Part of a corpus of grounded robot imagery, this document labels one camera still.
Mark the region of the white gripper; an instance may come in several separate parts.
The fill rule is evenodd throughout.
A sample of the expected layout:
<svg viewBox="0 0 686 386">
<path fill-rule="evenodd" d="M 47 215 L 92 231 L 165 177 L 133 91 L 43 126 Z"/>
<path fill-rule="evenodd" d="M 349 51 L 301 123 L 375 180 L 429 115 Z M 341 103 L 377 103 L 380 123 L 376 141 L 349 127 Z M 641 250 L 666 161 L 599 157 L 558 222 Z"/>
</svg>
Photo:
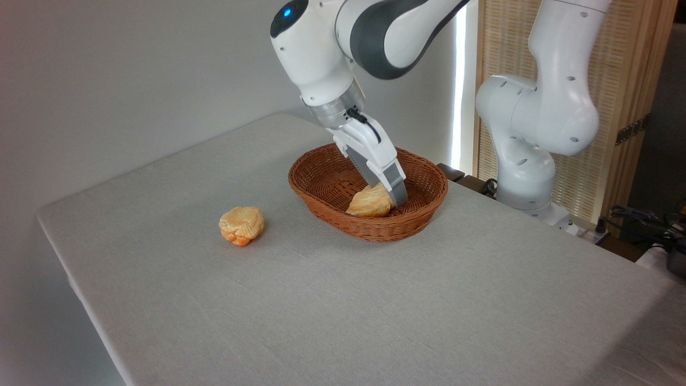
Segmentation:
<svg viewBox="0 0 686 386">
<path fill-rule="evenodd" d="M 379 122 L 368 115 L 351 117 L 346 124 L 332 129 L 333 139 L 343 156 L 348 157 L 367 185 L 374 187 L 380 179 L 373 169 L 384 169 L 390 184 L 388 195 L 394 207 L 402 207 L 408 200 L 405 173 L 397 160 L 397 151 Z"/>
</svg>

